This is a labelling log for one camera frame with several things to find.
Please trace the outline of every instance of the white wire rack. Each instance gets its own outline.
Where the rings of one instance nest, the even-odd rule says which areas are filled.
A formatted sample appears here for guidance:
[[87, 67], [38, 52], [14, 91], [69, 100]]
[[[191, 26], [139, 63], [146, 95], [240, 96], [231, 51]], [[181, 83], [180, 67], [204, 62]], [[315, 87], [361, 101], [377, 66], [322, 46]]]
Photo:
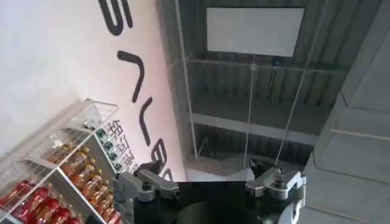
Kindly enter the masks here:
[[[44, 141], [33, 146], [28, 155], [0, 173], [0, 198], [3, 198], [0, 223], [4, 219], [11, 220], [12, 212], [56, 170], [60, 170], [59, 167], [118, 110], [114, 104], [93, 100], [86, 100], [84, 104], [64, 127], [59, 127]], [[16, 188], [23, 180], [33, 185]]]

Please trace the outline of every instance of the ceiling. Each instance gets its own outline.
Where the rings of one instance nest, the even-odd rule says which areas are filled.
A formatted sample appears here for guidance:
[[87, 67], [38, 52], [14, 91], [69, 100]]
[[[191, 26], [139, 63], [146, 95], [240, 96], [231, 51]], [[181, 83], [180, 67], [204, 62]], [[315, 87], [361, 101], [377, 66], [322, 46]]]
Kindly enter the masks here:
[[[276, 158], [305, 74], [280, 157], [305, 165], [380, 5], [380, 0], [325, 2], [180, 1], [195, 135], [198, 150], [204, 148], [202, 156], [224, 159], [245, 152]], [[206, 7], [304, 7], [294, 56], [208, 52]]]

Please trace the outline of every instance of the corrugated metal ceiling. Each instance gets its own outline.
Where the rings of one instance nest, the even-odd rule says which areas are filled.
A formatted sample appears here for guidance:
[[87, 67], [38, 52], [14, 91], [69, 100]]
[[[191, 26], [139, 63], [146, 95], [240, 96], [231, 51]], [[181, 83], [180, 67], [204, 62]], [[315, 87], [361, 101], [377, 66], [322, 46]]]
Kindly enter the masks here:
[[[188, 63], [190, 90], [193, 110], [207, 113], [200, 104], [208, 99], [213, 102], [230, 102], [231, 107], [241, 108], [242, 114], [220, 113], [238, 121], [246, 121], [250, 97], [250, 64], [259, 67], [253, 82], [253, 104], [289, 105], [294, 101], [303, 65], [308, 60], [314, 33], [319, 26], [324, 0], [203, 0], [180, 1], [183, 36]], [[324, 114], [314, 116], [318, 122], [310, 129], [318, 135], [332, 109], [337, 93], [351, 67], [369, 26], [377, 12], [380, 0], [329, 0], [309, 69], [300, 91], [298, 107], [316, 108]], [[282, 64], [275, 66], [274, 57], [269, 55], [249, 55], [222, 52], [207, 52], [205, 31], [205, 9], [212, 7], [305, 7], [294, 56], [283, 58]], [[252, 114], [256, 120], [258, 113]], [[299, 129], [300, 124], [292, 129]], [[208, 139], [209, 151], [204, 155], [221, 159], [229, 153], [242, 153], [245, 142], [244, 133], [216, 127], [197, 125], [198, 145]], [[279, 139], [264, 136], [249, 136], [248, 152], [270, 158], [276, 157]], [[282, 160], [296, 164], [305, 164], [312, 147], [296, 142], [284, 145]]]

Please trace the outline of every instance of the cable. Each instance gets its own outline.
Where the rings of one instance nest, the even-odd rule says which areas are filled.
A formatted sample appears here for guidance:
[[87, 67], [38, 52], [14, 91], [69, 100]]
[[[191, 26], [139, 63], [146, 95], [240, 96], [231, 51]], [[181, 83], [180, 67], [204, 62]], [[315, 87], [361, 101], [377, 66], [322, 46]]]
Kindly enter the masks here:
[[250, 96], [249, 96], [249, 111], [248, 111], [248, 120], [247, 120], [247, 131], [246, 131], [246, 140], [245, 140], [245, 154], [244, 154], [244, 168], [246, 168], [246, 155], [248, 152], [248, 142], [249, 142], [249, 129], [250, 129], [250, 114], [252, 112], [252, 98], [253, 98], [253, 90], [254, 90], [254, 76], [255, 71], [257, 70], [257, 66], [255, 64], [256, 58], [253, 56], [253, 63], [250, 66]]
[[287, 138], [288, 127], [289, 127], [289, 125], [290, 125], [291, 118], [293, 117], [293, 113], [294, 113], [294, 110], [295, 110], [295, 105], [297, 104], [297, 101], [298, 101], [298, 96], [299, 96], [299, 93], [300, 93], [300, 89], [301, 89], [301, 87], [302, 87], [302, 85], [303, 85], [303, 81], [305, 80], [306, 71], [307, 71], [306, 68], [307, 68], [308, 65], [309, 65], [311, 55], [313, 54], [314, 46], [315, 46], [315, 44], [316, 44], [317, 37], [318, 37], [318, 33], [319, 33], [319, 31], [320, 31], [320, 29], [321, 29], [321, 26], [322, 26], [322, 20], [324, 19], [325, 9], [326, 9], [327, 6], [328, 6], [328, 2], [329, 2], [329, 0], [326, 0], [326, 1], [325, 1], [324, 8], [322, 9], [321, 17], [320, 17], [319, 22], [318, 22], [319, 25], [317, 26], [316, 33], [314, 34], [313, 42], [312, 42], [311, 47], [310, 47], [310, 51], [309, 51], [309, 54], [308, 54], [308, 57], [307, 57], [307, 61], [306, 61], [305, 66], [303, 67], [303, 73], [302, 73], [302, 76], [301, 76], [301, 78], [300, 78], [298, 90], [297, 90], [297, 93], [296, 93], [296, 95], [295, 95], [295, 99], [294, 99], [293, 106], [292, 106], [292, 108], [291, 108], [291, 112], [290, 112], [290, 114], [289, 114], [289, 116], [288, 116], [288, 120], [287, 120], [287, 124], [286, 124], [286, 128], [285, 128], [285, 132], [284, 132], [284, 135], [283, 135], [282, 143], [280, 143], [279, 152], [278, 152], [278, 155], [277, 155], [276, 160], [275, 160], [275, 166], [277, 166], [277, 164], [278, 164], [278, 160], [279, 160], [279, 157], [280, 157], [280, 153], [282, 152], [283, 145], [284, 145], [285, 140], [286, 140], [286, 138]]

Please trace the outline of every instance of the white screen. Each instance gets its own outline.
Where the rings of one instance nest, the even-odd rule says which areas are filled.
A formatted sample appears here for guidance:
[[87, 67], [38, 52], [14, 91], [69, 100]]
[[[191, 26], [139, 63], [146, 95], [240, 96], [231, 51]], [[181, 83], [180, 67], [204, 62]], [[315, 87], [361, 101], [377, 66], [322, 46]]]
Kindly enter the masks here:
[[292, 57], [303, 8], [207, 8], [207, 49]]

